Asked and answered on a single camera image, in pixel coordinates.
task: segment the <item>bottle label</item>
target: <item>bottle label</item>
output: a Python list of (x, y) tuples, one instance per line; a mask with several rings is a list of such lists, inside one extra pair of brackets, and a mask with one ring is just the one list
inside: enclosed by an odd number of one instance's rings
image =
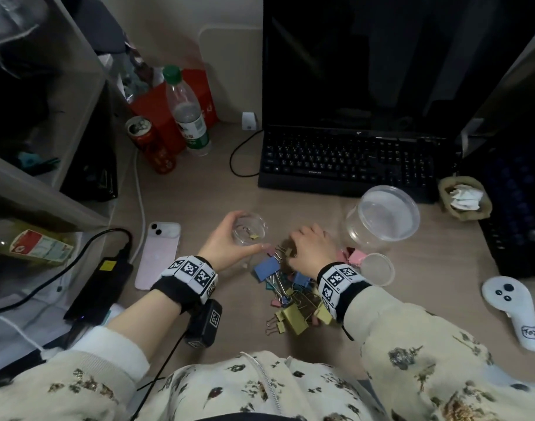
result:
[(190, 149), (202, 149), (207, 146), (209, 142), (209, 134), (207, 133), (207, 126), (203, 119), (203, 114), (193, 122), (178, 122), (181, 134), (184, 136), (185, 144)]
[(59, 263), (67, 260), (73, 249), (72, 245), (30, 229), (20, 233), (10, 244), (10, 252), (12, 254), (26, 255)]

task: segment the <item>smartphone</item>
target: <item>smartphone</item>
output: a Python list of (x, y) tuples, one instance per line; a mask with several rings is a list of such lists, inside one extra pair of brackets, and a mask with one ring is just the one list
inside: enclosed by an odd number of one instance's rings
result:
[(148, 226), (143, 255), (135, 278), (135, 288), (149, 290), (164, 270), (176, 260), (180, 241), (179, 223), (152, 222)]

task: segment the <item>black monitor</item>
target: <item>black monitor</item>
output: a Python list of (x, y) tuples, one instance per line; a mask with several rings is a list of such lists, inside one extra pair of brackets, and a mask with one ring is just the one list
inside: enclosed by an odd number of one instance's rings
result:
[(264, 127), (456, 136), (535, 34), (535, 0), (264, 0)]

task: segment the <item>green bottle cap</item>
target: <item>green bottle cap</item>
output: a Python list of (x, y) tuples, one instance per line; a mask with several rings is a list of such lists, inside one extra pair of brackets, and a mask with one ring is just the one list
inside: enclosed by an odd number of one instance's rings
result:
[(164, 79), (170, 85), (177, 85), (181, 83), (181, 70), (176, 65), (166, 65), (162, 69)]

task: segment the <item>red box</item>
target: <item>red box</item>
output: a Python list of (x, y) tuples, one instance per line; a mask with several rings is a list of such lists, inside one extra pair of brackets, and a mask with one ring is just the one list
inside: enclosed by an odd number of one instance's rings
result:
[[(219, 121), (219, 118), (215, 111), (215, 105), (213, 105), (213, 97), (211, 96), (205, 71), (183, 70), (181, 71), (181, 75), (199, 100), (207, 129), (211, 128)], [(131, 110), (136, 115), (141, 115), (149, 119), (152, 125), (156, 127), (156, 130), (158, 130), (159, 136), (164, 141), (166, 148), (173, 154), (178, 155), (185, 149), (185, 140), (168, 108), (166, 85), (163, 82), (154, 89), (151, 89), (148, 93), (138, 97), (131, 103)]]

